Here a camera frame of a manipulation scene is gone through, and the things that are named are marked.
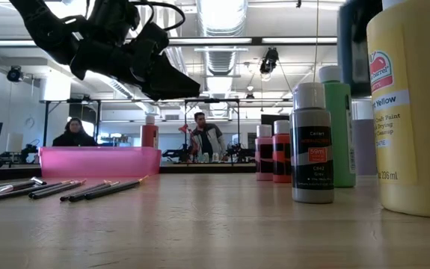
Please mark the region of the person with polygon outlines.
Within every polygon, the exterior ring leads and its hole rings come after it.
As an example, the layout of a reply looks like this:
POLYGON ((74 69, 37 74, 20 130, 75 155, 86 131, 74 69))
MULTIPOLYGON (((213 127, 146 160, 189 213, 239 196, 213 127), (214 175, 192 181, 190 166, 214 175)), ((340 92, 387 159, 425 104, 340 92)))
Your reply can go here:
POLYGON ((212 158, 217 153, 222 161, 226 161, 227 146, 219 127, 214 123, 207 123, 203 112, 195 113, 194 120, 197 126, 192 132, 193 139, 201 154, 208 153, 209 157, 212 158))
POLYGON ((97 146, 96 141, 85 131, 79 118, 71 118, 64 133, 52 141, 53 146, 97 146))

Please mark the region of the large yellow paint bottle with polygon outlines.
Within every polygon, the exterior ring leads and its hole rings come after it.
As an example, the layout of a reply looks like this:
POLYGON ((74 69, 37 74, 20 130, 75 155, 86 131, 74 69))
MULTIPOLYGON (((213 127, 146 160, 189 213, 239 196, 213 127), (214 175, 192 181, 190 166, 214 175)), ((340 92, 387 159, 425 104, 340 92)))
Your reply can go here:
POLYGON ((430 0, 382 0, 366 28, 381 204, 430 217, 430 0))

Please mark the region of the silver ceiling air duct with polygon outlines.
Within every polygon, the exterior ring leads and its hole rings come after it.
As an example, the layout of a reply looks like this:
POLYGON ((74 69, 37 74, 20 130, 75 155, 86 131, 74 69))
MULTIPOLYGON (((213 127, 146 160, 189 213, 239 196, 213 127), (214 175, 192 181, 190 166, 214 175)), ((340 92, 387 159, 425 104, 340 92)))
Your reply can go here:
MULTIPOLYGON (((245 33, 248 0, 196 0, 197 22, 203 37, 240 37, 245 33)), ((207 47, 205 88, 214 99, 225 99, 233 86, 236 47, 207 47)))

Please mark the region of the black overhead beam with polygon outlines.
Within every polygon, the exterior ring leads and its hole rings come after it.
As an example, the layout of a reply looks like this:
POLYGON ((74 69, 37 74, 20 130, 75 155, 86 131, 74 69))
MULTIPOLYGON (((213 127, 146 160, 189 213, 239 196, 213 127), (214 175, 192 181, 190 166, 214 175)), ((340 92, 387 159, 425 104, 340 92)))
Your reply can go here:
MULTIPOLYGON (((176 37, 169 46, 335 46, 336 37, 176 37)), ((0 40, 0 48, 32 48, 33 40, 0 40)))

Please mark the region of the small pink paint bottle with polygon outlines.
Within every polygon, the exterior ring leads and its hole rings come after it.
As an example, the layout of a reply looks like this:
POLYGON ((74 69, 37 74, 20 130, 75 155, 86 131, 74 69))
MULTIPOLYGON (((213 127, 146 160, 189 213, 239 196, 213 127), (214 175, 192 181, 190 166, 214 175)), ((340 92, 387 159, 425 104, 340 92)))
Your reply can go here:
POLYGON ((271 125, 258 125, 255 140, 255 165, 257 181, 273 180, 273 143, 271 125))

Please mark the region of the black brush with dark bristles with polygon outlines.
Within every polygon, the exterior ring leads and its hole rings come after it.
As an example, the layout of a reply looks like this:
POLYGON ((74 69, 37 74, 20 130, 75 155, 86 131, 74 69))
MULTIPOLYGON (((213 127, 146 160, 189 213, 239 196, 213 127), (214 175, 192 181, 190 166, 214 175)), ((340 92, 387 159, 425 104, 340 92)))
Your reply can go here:
POLYGON ((21 188, 21 187, 31 187, 31 186, 41 186, 46 185, 46 182, 42 179, 38 179, 37 177, 32 177, 31 179, 23 182, 15 182, 12 183, 12 186, 15 188, 21 188))

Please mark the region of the large red paint bottle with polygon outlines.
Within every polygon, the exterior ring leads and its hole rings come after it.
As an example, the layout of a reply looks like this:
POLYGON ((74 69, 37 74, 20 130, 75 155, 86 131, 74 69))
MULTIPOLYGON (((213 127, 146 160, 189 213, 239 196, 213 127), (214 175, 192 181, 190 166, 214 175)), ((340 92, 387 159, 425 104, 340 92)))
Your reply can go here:
POLYGON ((159 148, 159 127, 153 115, 147 115, 141 126, 141 146, 159 148))

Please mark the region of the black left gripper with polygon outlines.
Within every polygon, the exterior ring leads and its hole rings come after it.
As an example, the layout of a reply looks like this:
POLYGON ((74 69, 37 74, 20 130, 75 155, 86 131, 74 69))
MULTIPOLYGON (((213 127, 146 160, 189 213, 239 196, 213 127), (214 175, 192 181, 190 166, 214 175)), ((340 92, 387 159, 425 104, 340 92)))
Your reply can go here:
POLYGON ((70 70, 79 79, 91 71, 142 86, 141 91, 154 101, 197 98, 200 84, 174 68, 162 53, 168 44, 167 32, 153 22, 121 45, 95 37, 85 39, 70 62, 70 70))

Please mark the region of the small orange-red paint bottle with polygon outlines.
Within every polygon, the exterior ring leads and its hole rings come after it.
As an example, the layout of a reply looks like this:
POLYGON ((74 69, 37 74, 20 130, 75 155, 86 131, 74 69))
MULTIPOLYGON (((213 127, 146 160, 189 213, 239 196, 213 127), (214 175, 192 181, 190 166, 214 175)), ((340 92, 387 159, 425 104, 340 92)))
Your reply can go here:
POLYGON ((292 182, 290 127, 288 120, 274 122, 273 144, 273 181, 275 183, 292 182))

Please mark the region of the black monitor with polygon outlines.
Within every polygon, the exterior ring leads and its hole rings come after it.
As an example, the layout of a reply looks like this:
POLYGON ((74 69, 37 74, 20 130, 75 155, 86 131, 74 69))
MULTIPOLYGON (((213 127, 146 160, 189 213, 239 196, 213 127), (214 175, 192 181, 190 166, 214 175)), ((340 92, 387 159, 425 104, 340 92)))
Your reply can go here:
POLYGON ((289 115, 278 115, 278 114, 262 114, 261 123, 263 125, 274 125, 277 120, 289 120, 289 115))

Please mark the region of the black brush with silver ferrule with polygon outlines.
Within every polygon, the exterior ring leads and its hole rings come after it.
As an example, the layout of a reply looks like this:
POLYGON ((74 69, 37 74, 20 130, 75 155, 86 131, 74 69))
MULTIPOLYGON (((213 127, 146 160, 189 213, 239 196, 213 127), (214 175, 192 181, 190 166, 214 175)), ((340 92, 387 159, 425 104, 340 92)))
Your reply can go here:
POLYGON ((20 197, 23 195, 28 195, 29 193, 35 192, 35 191, 41 191, 41 190, 45 190, 51 187, 55 187, 55 186, 59 186, 61 185, 61 183, 55 183, 55 184, 49 184, 49 185, 41 185, 38 187, 33 187, 33 188, 26 188, 26 189, 22 189, 22 190, 18 190, 18 191, 12 191, 6 194, 0 194, 0 200, 4 200, 7 198, 13 198, 13 197, 20 197))

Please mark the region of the black workstation frame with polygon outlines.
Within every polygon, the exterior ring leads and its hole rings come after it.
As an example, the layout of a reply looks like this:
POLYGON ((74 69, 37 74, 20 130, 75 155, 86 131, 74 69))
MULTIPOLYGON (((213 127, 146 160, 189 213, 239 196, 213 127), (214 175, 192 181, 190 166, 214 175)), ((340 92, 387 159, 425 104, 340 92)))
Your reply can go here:
POLYGON ((235 103, 236 107, 233 109, 236 113, 236 124, 237 124, 237 135, 238 135, 238 143, 235 143, 235 147, 240 147, 240 99, 217 99, 217 98, 208 98, 208 99, 184 99, 183 100, 183 109, 184 109, 184 123, 185 125, 182 127, 185 129, 185 139, 189 139, 190 145, 188 143, 184 144, 184 149, 188 149, 187 159, 192 161, 198 160, 198 155, 201 155, 201 158, 205 162, 219 162, 219 161, 226 161, 227 157, 233 158, 233 155, 236 153, 232 153, 227 148, 226 144, 221 141, 222 136, 218 137, 217 130, 219 130, 218 127, 213 129, 214 138, 210 140, 210 142, 216 141, 220 147, 219 151, 216 151, 215 147, 212 146, 212 155, 210 155, 208 152, 203 153, 203 139, 200 137, 200 139, 197 139, 197 135, 193 134, 193 130, 188 127, 188 121, 187 121, 187 115, 188 115, 188 104, 189 103, 205 103, 205 104, 221 104, 225 103, 227 105, 227 113, 230 111, 230 104, 235 103))
POLYGON ((99 135, 99 125, 101 123, 101 111, 102 111, 102 100, 101 99, 63 99, 63 100, 40 100, 40 103, 45 105, 44 108, 44 124, 43 124, 43 146, 47 144, 47 134, 48 134, 48 127, 49 127, 49 114, 52 111, 50 109, 50 105, 52 103, 55 103, 55 106, 53 109, 55 109, 60 104, 77 104, 77 105, 88 105, 92 103, 96 103, 96 121, 94 124, 94 131, 93 136, 95 139, 97 139, 97 136, 99 135))

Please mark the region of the pink plastic bin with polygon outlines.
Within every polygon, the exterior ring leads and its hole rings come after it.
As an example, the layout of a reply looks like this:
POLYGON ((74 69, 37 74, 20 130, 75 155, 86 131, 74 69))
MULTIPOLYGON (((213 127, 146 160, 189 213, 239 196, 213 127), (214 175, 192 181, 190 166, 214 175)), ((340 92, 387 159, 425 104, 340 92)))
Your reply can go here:
POLYGON ((152 147, 47 146, 39 150, 46 178, 135 178, 159 173, 162 152, 152 147))

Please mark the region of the white box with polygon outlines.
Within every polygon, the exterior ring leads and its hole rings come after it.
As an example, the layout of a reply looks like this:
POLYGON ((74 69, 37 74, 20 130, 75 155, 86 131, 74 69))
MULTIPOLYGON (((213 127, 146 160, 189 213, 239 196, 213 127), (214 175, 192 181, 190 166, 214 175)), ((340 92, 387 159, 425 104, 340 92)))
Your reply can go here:
POLYGON ((7 135, 6 152, 21 152, 23 145, 23 134, 11 132, 7 135))

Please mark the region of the large green paint bottle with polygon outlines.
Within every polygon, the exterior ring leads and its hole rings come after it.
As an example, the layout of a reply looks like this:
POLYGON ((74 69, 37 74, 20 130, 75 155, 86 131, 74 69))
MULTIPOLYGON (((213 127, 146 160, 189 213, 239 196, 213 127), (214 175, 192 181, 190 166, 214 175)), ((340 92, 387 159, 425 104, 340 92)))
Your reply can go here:
POLYGON ((351 124, 351 88, 341 82, 341 69, 326 66, 319 70, 325 87, 325 104, 331 114, 331 137, 334 158, 334 187, 353 188, 356 167, 351 124))

